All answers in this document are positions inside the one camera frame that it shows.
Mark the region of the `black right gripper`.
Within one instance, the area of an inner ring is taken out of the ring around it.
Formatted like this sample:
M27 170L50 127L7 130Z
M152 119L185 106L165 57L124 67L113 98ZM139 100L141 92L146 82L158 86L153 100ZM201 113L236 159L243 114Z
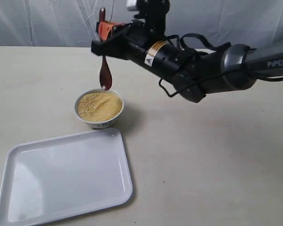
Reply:
M101 41L92 42L98 56L130 60L160 78L170 78L188 64L191 54L171 44L165 35L149 31L143 22L97 23Z

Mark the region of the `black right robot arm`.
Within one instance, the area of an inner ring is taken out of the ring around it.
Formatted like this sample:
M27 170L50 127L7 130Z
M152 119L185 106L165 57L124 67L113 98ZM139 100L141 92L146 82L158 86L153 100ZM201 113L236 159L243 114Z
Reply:
M92 42L94 54L130 60L191 102L207 94L246 90L257 80L283 81L283 41L264 48L229 42L215 47L200 34L186 34L209 49L206 53L188 47L184 37L162 35L137 20L98 22L97 33L100 40Z

